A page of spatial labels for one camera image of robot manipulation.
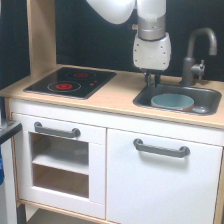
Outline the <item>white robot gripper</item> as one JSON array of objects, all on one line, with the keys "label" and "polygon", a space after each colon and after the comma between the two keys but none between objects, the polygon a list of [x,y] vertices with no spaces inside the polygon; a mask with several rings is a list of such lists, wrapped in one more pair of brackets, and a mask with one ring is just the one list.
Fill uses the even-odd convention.
[{"label": "white robot gripper", "polygon": [[[135,36],[133,46],[134,65],[141,69],[147,69],[145,82],[147,86],[151,84],[150,70],[166,70],[171,58],[171,42],[169,34],[156,41],[145,41]],[[160,84],[160,72],[154,72],[154,86]]]}]

